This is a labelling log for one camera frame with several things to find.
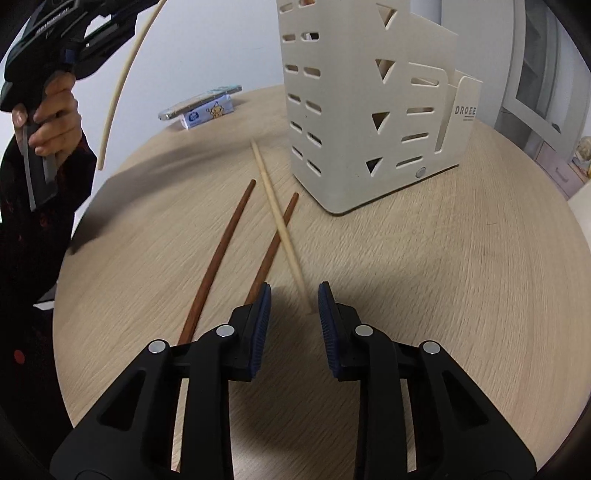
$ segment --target round table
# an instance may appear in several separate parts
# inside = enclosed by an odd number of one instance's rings
[[[281,207],[300,193],[289,230],[310,298],[327,280],[338,302],[393,340],[440,342],[540,467],[591,390],[591,255],[562,195],[476,122],[458,168],[332,216],[290,173],[284,95],[282,86],[249,92],[231,115],[189,131],[169,126],[94,198],[64,260],[54,314],[74,423],[150,340],[177,342],[238,200],[259,180],[255,138]],[[274,233],[259,181],[195,339],[243,303]],[[230,385],[236,477],[351,478],[358,385],[332,378],[319,318],[302,305],[282,249],[267,281],[261,372]]]

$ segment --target hand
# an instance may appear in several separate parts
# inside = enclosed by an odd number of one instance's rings
[[[54,78],[45,89],[46,98],[33,116],[36,124],[47,121],[30,138],[29,145],[42,157],[56,154],[58,168],[72,154],[82,139],[82,117],[78,113],[78,101],[72,95],[76,78],[71,73],[62,73]],[[12,111],[12,123],[21,153],[22,128],[27,121],[24,105],[17,105]]]

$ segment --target person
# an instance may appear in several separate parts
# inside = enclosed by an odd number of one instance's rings
[[[90,195],[96,165],[72,94],[75,81],[62,73],[47,85],[33,116],[43,125],[29,139],[38,155],[56,155],[58,194],[30,211],[22,105],[12,112],[15,135],[0,165],[0,410],[46,467],[72,424],[53,358],[52,312],[34,304],[57,281],[74,213]]]

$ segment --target cartoon character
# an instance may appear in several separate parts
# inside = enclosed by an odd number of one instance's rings
[[[216,102],[213,104],[213,107],[207,109],[207,113],[209,113],[212,118],[220,118],[223,116],[223,107]]]

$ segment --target metal pin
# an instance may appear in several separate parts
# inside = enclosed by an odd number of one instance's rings
[[[232,325],[220,325],[217,327],[216,333],[220,337],[229,337],[234,334],[234,327]]]
[[[369,337],[373,334],[374,329],[369,325],[358,325],[355,327],[355,333],[360,337]]]
[[[166,348],[166,343],[162,340],[154,340],[151,344],[148,345],[148,350],[150,353],[161,353],[164,352]]]
[[[423,344],[423,350],[425,350],[427,353],[430,353],[431,355],[435,355],[441,351],[441,347],[435,342],[425,342]]]

